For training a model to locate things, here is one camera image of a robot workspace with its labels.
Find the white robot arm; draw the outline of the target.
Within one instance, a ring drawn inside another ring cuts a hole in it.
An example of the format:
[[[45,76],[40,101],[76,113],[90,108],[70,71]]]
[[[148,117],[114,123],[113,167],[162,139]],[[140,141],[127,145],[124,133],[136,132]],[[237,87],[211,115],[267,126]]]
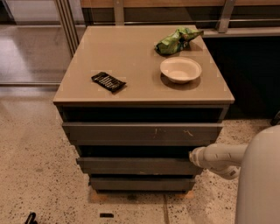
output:
[[[280,126],[258,133],[249,144],[210,144],[190,161],[224,179],[238,179],[234,224],[280,224]]]

